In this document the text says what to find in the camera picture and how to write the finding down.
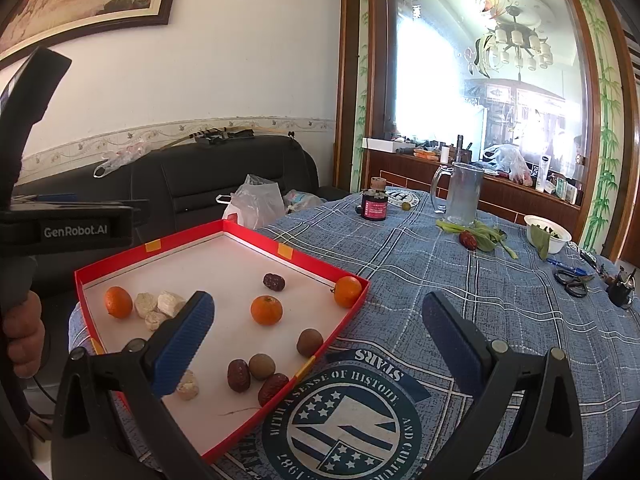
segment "mirror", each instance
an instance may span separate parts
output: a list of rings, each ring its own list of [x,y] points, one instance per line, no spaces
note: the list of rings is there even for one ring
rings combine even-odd
[[[462,134],[473,161],[514,144],[580,180],[586,78],[567,0],[396,1],[399,135],[455,145]]]

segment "white plastic bag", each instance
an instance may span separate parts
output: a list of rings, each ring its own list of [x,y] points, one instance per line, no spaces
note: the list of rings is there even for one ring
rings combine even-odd
[[[531,179],[531,170],[527,166],[524,157],[520,153],[517,146],[513,144],[498,144],[484,150],[485,152],[494,152],[493,155],[484,156],[492,160],[496,171],[504,171],[509,173],[509,180],[522,184],[523,186],[533,186]]]
[[[102,178],[107,176],[118,168],[130,164],[134,160],[138,160],[141,156],[145,156],[150,151],[151,145],[141,140],[140,142],[123,148],[119,152],[107,152],[102,155],[102,158],[107,159],[107,161],[95,168],[94,177]]]
[[[264,184],[250,184],[250,182],[264,182]],[[247,175],[244,184],[231,194],[230,201],[222,199],[223,195],[219,195],[216,199],[218,203],[228,204],[222,218],[237,214],[238,224],[249,229],[259,229],[285,215],[284,202],[278,184],[255,175]]]
[[[311,193],[296,191],[292,189],[283,198],[284,205],[287,208],[287,214],[304,211],[305,209],[313,209],[322,205],[322,199]]]

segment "sofa backrest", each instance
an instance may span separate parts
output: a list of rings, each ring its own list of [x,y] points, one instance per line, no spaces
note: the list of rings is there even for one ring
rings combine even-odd
[[[185,144],[149,153],[103,178],[94,178],[97,164],[66,171],[17,186],[14,194],[75,193],[78,200],[150,200],[150,218],[136,229],[134,244],[222,218],[229,194],[247,174],[277,182],[284,194],[291,189],[316,193],[318,175],[313,160],[292,139],[257,136],[230,139],[223,144]],[[119,250],[39,256],[33,290],[41,296],[73,288],[73,272]]]

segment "glass mug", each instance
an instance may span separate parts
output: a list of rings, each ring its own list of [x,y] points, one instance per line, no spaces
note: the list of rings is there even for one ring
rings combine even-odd
[[[449,181],[449,193],[447,194],[447,208],[442,211],[442,206],[436,207],[433,199],[435,190],[438,189],[438,181],[443,174],[451,176]],[[470,226],[476,219],[478,199],[484,171],[469,164],[454,162],[452,168],[440,166],[431,181],[431,205],[436,213],[445,213],[445,220],[452,224]]]

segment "metal screw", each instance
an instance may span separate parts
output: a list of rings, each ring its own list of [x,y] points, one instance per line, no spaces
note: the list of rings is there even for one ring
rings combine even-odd
[[[69,357],[71,357],[73,361],[79,361],[84,357],[85,354],[86,354],[86,350],[84,349],[84,347],[79,346],[77,348],[74,348],[71,351],[71,354],[69,354]]]
[[[504,341],[496,339],[495,341],[491,341],[491,348],[498,354],[504,354],[509,349],[509,345]]]
[[[561,348],[552,348],[551,355],[554,359],[558,359],[558,361],[562,361],[562,359],[564,359],[564,352]]]
[[[146,341],[144,339],[132,339],[127,343],[124,349],[127,352],[140,352],[146,345]]]

